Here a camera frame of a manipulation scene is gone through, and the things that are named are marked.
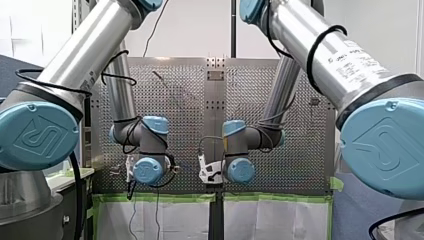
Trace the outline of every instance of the white wall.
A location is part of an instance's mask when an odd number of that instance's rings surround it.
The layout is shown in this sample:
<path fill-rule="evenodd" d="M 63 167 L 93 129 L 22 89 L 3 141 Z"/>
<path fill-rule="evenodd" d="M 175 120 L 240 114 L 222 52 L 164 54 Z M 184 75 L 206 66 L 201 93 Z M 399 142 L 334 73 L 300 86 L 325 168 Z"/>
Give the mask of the white wall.
<path fill-rule="evenodd" d="M 418 72 L 420 0 L 326 0 L 326 16 L 395 73 Z"/>
<path fill-rule="evenodd" d="M 130 56 L 143 55 L 147 38 L 160 10 L 149 14 L 139 29 L 127 35 L 126 44 Z M 230 0 L 169 0 L 146 56 L 229 56 L 230 11 Z M 277 57 L 259 29 L 245 24 L 238 16 L 237 45 L 237 57 Z"/>
<path fill-rule="evenodd" d="M 0 54 L 45 66 L 71 36 L 72 0 L 0 0 Z"/>

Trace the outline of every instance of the blue joint cover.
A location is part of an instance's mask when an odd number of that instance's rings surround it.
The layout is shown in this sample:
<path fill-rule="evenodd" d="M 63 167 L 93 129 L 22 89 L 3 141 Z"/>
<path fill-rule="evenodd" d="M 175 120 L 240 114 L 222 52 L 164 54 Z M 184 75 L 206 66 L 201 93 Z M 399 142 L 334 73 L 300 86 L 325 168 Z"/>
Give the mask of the blue joint cover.
<path fill-rule="evenodd" d="M 153 185 L 162 177 L 163 169 L 158 161 L 145 157 L 134 165 L 133 174 L 138 182 Z"/>
<path fill-rule="evenodd" d="M 155 133 L 166 135 L 169 132 L 169 121 L 164 117 L 145 116 L 143 121 Z"/>
<path fill-rule="evenodd" d="M 0 166 L 35 171 L 65 160 L 79 140 L 75 118 L 49 102 L 25 102 L 0 112 Z"/>
<path fill-rule="evenodd" d="M 156 11 L 162 6 L 163 0 L 137 0 L 148 11 Z"/>
<path fill-rule="evenodd" d="M 226 121 L 222 126 L 224 137 L 228 137 L 238 133 L 246 128 L 246 123 L 243 120 Z"/>
<path fill-rule="evenodd" d="M 255 167 L 247 158 L 237 158 L 230 163 L 227 177 L 230 181 L 248 184 L 255 176 Z"/>
<path fill-rule="evenodd" d="M 264 0 L 241 0 L 240 1 L 240 17 L 246 23 L 254 23 L 259 15 Z"/>
<path fill-rule="evenodd" d="M 342 154 L 352 172 L 389 196 L 424 200 L 424 101 L 367 103 L 342 127 Z"/>

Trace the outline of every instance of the silver robot arm segment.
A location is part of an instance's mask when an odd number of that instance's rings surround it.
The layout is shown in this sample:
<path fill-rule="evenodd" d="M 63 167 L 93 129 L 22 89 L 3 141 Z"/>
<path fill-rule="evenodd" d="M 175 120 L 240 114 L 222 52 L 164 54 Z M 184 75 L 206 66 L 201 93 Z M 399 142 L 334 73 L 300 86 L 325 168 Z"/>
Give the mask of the silver robot arm segment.
<path fill-rule="evenodd" d="M 248 159 L 248 150 L 272 149 L 284 144 L 285 132 L 282 126 L 294 101 L 299 71 L 296 61 L 281 58 L 262 120 L 257 126 L 246 126 L 242 120 L 224 123 L 224 172 L 228 180 L 246 184 L 253 179 L 255 169 Z"/>
<path fill-rule="evenodd" d="M 300 0 L 273 0 L 270 9 L 265 0 L 242 0 L 240 14 L 279 40 L 336 107 L 352 172 L 381 193 L 424 199 L 423 80 L 392 73 Z"/>
<path fill-rule="evenodd" d="M 117 53 L 125 50 L 122 42 Z M 127 57 L 121 54 L 110 63 L 106 73 L 115 76 L 129 77 L 130 71 Z M 158 116 L 137 115 L 132 89 L 133 82 L 105 76 L 105 83 L 111 102 L 113 126 L 110 129 L 111 141 L 123 145 L 124 153 L 131 153 L 140 148 L 140 159 L 131 161 L 130 174 L 136 181 L 154 185 L 172 167 L 175 162 L 171 155 L 166 155 L 168 120 Z M 134 146 L 130 151 L 125 146 Z"/>
<path fill-rule="evenodd" d="M 37 80 L 20 83 L 0 105 L 0 132 L 10 136 L 0 141 L 0 167 L 42 170 L 69 156 L 79 138 L 78 122 L 83 116 L 84 98 L 111 56 L 119 46 L 124 48 L 123 39 L 128 31 L 137 29 L 147 14 L 161 3 L 161 0 L 101 0 L 97 3 Z M 126 57 L 113 61 L 108 70 L 116 75 L 129 75 Z M 141 127 L 128 81 L 107 81 L 117 142 L 134 146 L 146 144 L 141 151 L 151 155 L 164 153 L 167 120 L 144 117 L 141 121 L 144 128 Z M 133 133 L 126 143 L 122 133 L 129 127 Z"/>

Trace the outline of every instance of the perforated metal panel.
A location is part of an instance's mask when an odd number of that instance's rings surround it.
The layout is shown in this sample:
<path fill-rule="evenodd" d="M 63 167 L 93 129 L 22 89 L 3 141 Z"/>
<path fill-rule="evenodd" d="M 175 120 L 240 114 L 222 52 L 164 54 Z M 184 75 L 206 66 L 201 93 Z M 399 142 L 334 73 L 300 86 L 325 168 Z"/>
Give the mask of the perforated metal panel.
<path fill-rule="evenodd" d="M 277 61 L 228 60 L 228 120 L 243 119 L 254 125 L 261 119 L 276 66 Z M 230 184 L 228 190 L 311 195 L 328 190 L 326 175 L 330 171 L 326 171 L 326 167 L 331 166 L 326 165 L 325 159 L 326 128 L 328 124 L 334 128 L 334 122 L 327 122 L 330 105 L 310 87 L 306 74 L 302 72 L 299 78 L 296 98 L 285 125 L 284 147 L 269 154 L 250 151 L 249 159 L 256 168 L 254 181 L 247 186 Z"/>
<path fill-rule="evenodd" d="M 168 151 L 175 155 L 176 161 L 183 168 L 175 181 L 161 192 L 204 192 L 205 186 L 198 178 L 197 145 L 205 127 L 206 59 L 130 58 L 129 62 L 131 75 L 138 80 L 134 94 L 139 114 L 168 118 Z M 225 60 L 225 107 L 228 120 L 243 119 L 254 124 L 261 118 L 277 62 Z M 153 71 L 160 74 L 164 82 Z M 127 189 L 125 156 L 121 146 L 109 141 L 108 132 L 112 119 L 107 89 L 105 86 L 97 86 L 99 92 L 94 94 L 92 100 L 94 105 L 99 100 L 98 109 L 92 106 L 93 134 L 98 134 L 98 143 L 93 143 L 92 147 L 92 159 L 93 165 L 99 169 L 94 190 L 97 193 L 123 192 Z M 311 98 L 318 99 L 319 104 L 311 105 Z M 303 75 L 288 116 L 285 147 L 275 149 L 270 154 L 251 151 L 250 159 L 257 169 L 254 182 L 243 187 L 228 185 L 227 189 L 233 192 L 325 194 L 332 166 L 332 159 L 325 154 L 326 142 L 334 142 L 333 136 L 327 136 L 330 140 L 326 139 L 327 130 L 334 129 L 334 117 L 329 118 L 328 108 L 326 99 L 309 87 Z M 140 186 L 137 190 L 151 191 Z"/>
<path fill-rule="evenodd" d="M 129 63 L 131 76 L 138 81 L 134 87 L 138 113 L 142 116 L 164 116 L 169 120 L 168 152 L 176 157 L 176 161 L 183 168 L 178 177 L 161 189 L 161 192 L 203 192 L 204 186 L 197 176 L 197 144 L 203 135 L 206 60 L 130 58 Z M 164 82 L 153 74 L 153 71 L 162 76 Z M 122 146 L 111 143 L 108 137 L 112 118 L 106 86 L 101 86 L 100 98 L 103 168 L 96 177 L 95 190 L 101 193 L 126 191 L 126 158 L 122 153 Z M 151 188 L 140 185 L 137 190 L 151 191 Z"/>

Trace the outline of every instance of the wire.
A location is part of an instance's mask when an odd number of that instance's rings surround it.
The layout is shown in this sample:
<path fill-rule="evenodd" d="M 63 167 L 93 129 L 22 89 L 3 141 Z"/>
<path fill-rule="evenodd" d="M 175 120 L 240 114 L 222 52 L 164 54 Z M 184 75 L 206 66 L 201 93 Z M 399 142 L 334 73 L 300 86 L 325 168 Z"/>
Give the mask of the wire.
<path fill-rule="evenodd" d="M 198 146 L 199 152 L 200 152 L 200 150 L 201 150 L 201 148 L 202 148 L 202 142 L 203 142 L 205 139 L 224 140 L 222 137 L 217 137 L 217 136 L 203 136 L 203 137 L 199 140 L 199 146 Z"/>
<path fill-rule="evenodd" d="M 131 150 L 126 151 L 125 147 L 127 145 L 132 145 L 131 141 L 130 141 L 130 136 L 134 133 L 135 128 L 138 126 L 138 124 L 141 123 L 143 124 L 143 126 L 149 130 L 150 133 L 152 133 L 156 138 L 158 138 L 164 145 L 165 145 L 165 149 L 168 149 L 168 143 L 161 138 L 155 131 L 153 131 L 144 121 L 143 118 L 138 116 L 137 117 L 137 121 L 129 128 L 127 128 L 127 136 L 125 137 L 124 140 L 124 144 L 122 144 L 122 152 L 125 154 L 131 154 L 132 152 L 134 152 L 137 149 L 137 146 L 134 146 Z"/>
<path fill-rule="evenodd" d="M 270 153 L 273 149 L 274 149 L 274 142 L 272 141 L 272 138 L 260 127 L 256 127 L 256 126 L 249 126 L 251 128 L 254 128 L 256 130 L 258 130 L 260 133 L 262 133 L 267 139 L 268 141 L 271 143 L 271 147 L 268 150 L 264 150 L 262 148 L 259 149 L 259 151 L 261 151 L 262 153 Z"/>
<path fill-rule="evenodd" d="M 160 237 L 160 224 L 159 224 L 159 219 L 158 219 L 158 212 L 159 212 L 159 188 L 156 189 L 157 191 L 157 196 L 156 196 L 156 213 L 155 213 L 155 220 L 156 220 L 156 225 L 158 226 L 158 232 L 156 235 L 156 240 L 159 240 Z"/>
<path fill-rule="evenodd" d="M 135 214 L 137 213 L 137 195 L 134 196 L 134 204 L 133 204 L 133 214 L 131 216 L 130 222 L 128 224 L 128 230 L 130 231 L 130 234 L 135 238 L 135 240 L 138 240 L 137 236 L 134 234 L 133 230 L 132 230 L 132 221 L 134 219 Z"/>
<path fill-rule="evenodd" d="M 325 37 L 333 32 L 341 32 L 347 36 L 347 30 L 341 25 L 333 25 L 329 27 L 324 32 L 320 33 L 318 37 L 315 39 L 315 42 L 312 44 L 311 49 L 309 50 L 308 57 L 306 59 L 306 75 L 308 76 L 309 83 L 311 86 L 317 91 L 319 94 L 323 95 L 321 89 L 319 89 L 317 83 L 315 82 L 314 75 L 312 74 L 312 64 L 314 62 L 315 52 L 317 51 L 321 42 L 325 39 Z"/>
<path fill-rule="evenodd" d="M 83 206 L 82 206 L 82 180 L 81 180 L 81 174 L 79 171 L 78 166 L 78 160 L 75 156 L 75 152 L 72 152 L 71 155 L 69 155 L 69 158 L 71 160 L 71 165 L 74 170 L 74 178 L 75 178 L 75 190 L 76 190 L 76 202 L 77 202 L 77 212 L 76 212 L 76 220 L 75 220 L 75 233 L 74 233 L 74 239 L 79 240 L 81 237 L 81 232 L 83 230 Z"/>
<path fill-rule="evenodd" d="M 147 39 L 146 48 L 144 49 L 143 57 L 146 57 L 146 53 L 147 53 L 147 49 L 149 48 L 150 40 L 152 39 L 153 35 L 156 32 L 156 28 L 158 26 L 159 20 L 161 19 L 162 14 L 165 11 L 166 5 L 168 5 L 168 2 L 169 2 L 169 0 L 166 0 L 165 4 L 163 5 L 162 11 L 160 12 L 158 19 L 156 20 L 155 26 L 153 27 L 153 31 L 150 34 L 149 38 Z"/>
<path fill-rule="evenodd" d="M 126 151 L 125 147 L 127 146 L 127 144 L 132 144 L 130 141 L 130 136 L 131 134 L 134 133 L 135 128 L 137 127 L 137 125 L 140 123 L 140 121 L 142 120 L 142 118 L 140 116 L 137 117 L 137 121 L 129 128 L 127 128 L 127 137 L 124 140 L 124 144 L 122 144 L 122 152 L 124 154 L 131 154 L 132 152 L 134 152 L 134 150 L 137 149 L 137 146 L 134 146 L 130 151 Z"/>
<path fill-rule="evenodd" d="M 281 111 L 280 113 L 278 113 L 278 114 L 276 114 L 272 117 L 259 120 L 258 125 L 265 127 L 265 128 L 268 128 L 268 129 L 271 129 L 271 130 L 277 130 L 277 131 L 283 130 L 283 125 L 285 125 L 285 122 L 283 122 L 283 123 L 267 123 L 266 121 L 271 121 L 271 120 L 274 120 L 275 118 L 281 117 L 284 113 L 286 113 L 293 106 L 295 99 L 296 99 L 296 94 L 293 96 L 293 99 L 290 101 L 289 105 L 283 109 L 283 111 Z"/>
<path fill-rule="evenodd" d="M 115 54 L 115 56 L 113 56 L 109 62 L 106 64 L 106 67 L 103 69 L 102 71 L 102 83 L 104 85 L 106 85 L 106 81 L 105 81 L 105 77 L 114 77 L 114 78 L 121 78 L 121 79 L 125 79 L 125 80 L 129 80 L 131 81 L 131 86 L 135 86 L 137 85 L 137 80 L 135 80 L 132 77 L 127 77 L 127 76 L 122 76 L 122 75 L 115 75 L 115 74 L 110 74 L 110 73 L 105 73 L 106 69 L 109 67 L 109 65 L 115 61 L 119 56 L 121 56 L 122 54 L 126 54 L 128 55 L 130 52 L 128 50 L 122 50 L 120 52 L 118 52 L 117 54 Z"/>
<path fill-rule="evenodd" d="M 378 228 L 381 224 L 384 224 L 386 222 L 390 222 L 399 218 L 404 218 L 404 217 L 413 217 L 416 215 L 420 215 L 420 214 L 424 214 L 424 208 L 417 208 L 411 211 L 406 211 L 406 212 L 402 212 L 402 213 L 398 213 L 386 218 L 383 218 L 381 220 L 378 220 L 377 222 L 373 223 L 369 229 L 368 229 L 368 234 L 370 236 L 370 238 L 372 240 L 377 240 L 377 238 L 374 236 L 373 232 L 376 228 Z"/>
<path fill-rule="evenodd" d="M 24 75 L 24 73 L 41 73 L 42 71 L 43 71 L 43 69 L 29 69 L 29 68 L 28 69 L 18 69 L 18 70 L 15 71 L 15 74 L 16 74 L 16 76 L 18 76 L 22 79 L 25 79 L 29 82 L 32 82 L 34 84 L 37 84 L 39 86 L 61 89 L 61 90 L 68 91 L 68 92 L 81 93 L 81 94 L 84 94 L 87 98 L 91 97 L 92 94 L 91 94 L 91 92 L 88 92 L 88 91 L 84 91 L 84 90 L 81 90 L 81 89 L 67 88 L 67 87 L 64 87 L 64 86 L 60 86 L 60 85 L 56 85 L 56 84 L 48 83 L 48 82 L 41 82 L 41 81 L 38 81 L 37 79 L 34 79 L 30 76 Z"/>
<path fill-rule="evenodd" d="M 164 184 L 156 185 L 156 186 L 155 185 L 149 185 L 149 187 L 155 188 L 155 189 L 163 188 L 163 187 L 167 186 L 168 184 L 170 184 L 172 182 L 172 180 L 174 180 L 175 175 L 177 175 L 177 174 L 173 173 L 171 178 L 168 181 L 166 181 Z"/>
<path fill-rule="evenodd" d="M 271 0 L 268 0 L 267 21 L 266 21 L 266 37 L 268 38 L 268 41 L 271 44 L 271 46 L 275 49 L 275 51 L 277 51 L 278 54 L 281 54 L 283 56 L 286 56 L 288 58 L 292 58 L 293 59 L 292 55 L 290 55 L 289 53 L 284 52 L 283 50 L 281 50 L 280 48 L 278 48 L 275 45 L 274 41 L 272 41 L 272 38 L 271 38 L 271 27 L 270 27 L 271 20 L 270 19 L 271 19 Z"/>

